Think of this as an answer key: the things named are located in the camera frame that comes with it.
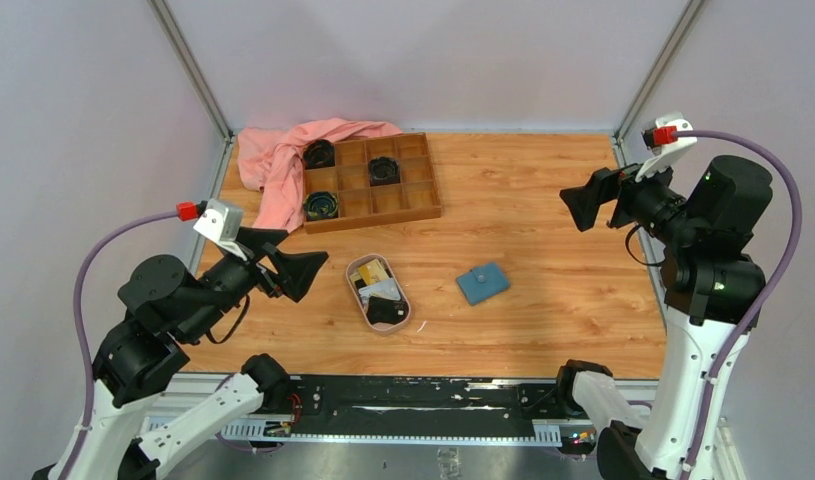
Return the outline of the teal leather card holder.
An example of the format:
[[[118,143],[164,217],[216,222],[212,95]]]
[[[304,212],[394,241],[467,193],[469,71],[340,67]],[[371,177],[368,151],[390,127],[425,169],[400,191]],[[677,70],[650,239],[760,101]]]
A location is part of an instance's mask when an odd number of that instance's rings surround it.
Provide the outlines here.
[[[458,276],[456,283],[470,306],[507,291],[510,281],[496,262],[476,266]]]

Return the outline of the pink oval card tray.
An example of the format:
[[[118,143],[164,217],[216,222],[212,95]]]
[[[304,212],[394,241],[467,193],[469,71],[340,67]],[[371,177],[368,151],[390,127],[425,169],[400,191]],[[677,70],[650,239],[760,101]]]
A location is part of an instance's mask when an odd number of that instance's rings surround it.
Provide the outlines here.
[[[408,324],[410,301],[383,256],[368,254],[352,261],[345,277],[365,324],[373,332],[388,335]]]

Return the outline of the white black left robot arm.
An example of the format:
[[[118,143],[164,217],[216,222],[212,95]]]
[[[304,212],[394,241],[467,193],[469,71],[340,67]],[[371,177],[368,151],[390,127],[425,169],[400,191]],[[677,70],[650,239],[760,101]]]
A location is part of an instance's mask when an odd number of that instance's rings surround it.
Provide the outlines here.
[[[283,230],[242,228],[239,254],[225,253],[202,276],[180,259],[156,255],[139,264],[118,292],[124,319],[89,366],[89,405],[66,452],[39,479],[162,479],[198,446],[237,418],[281,411],[290,377],[271,356],[250,357],[226,383],[161,428],[143,433],[149,411],[188,363],[185,347],[209,337],[253,290],[301,300],[328,260],[324,251],[286,254]]]

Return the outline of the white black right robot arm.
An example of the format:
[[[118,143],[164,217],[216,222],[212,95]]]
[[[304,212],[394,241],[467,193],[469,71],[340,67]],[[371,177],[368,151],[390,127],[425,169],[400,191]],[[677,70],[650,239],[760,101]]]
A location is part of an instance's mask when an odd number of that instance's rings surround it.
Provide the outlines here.
[[[642,418],[603,365],[570,360],[558,371],[554,403],[567,417],[582,414],[596,433],[604,479],[709,479],[711,429],[728,367],[746,343],[727,344],[740,321],[754,322],[751,304],[765,287],[762,269],[745,253],[772,200],[772,177],[732,155],[712,159],[688,197],[670,188],[664,171],[638,177],[638,167],[595,171],[563,189],[561,200],[580,231],[601,205],[615,206],[610,226],[643,229],[659,240],[665,287],[667,350],[651,413]]]

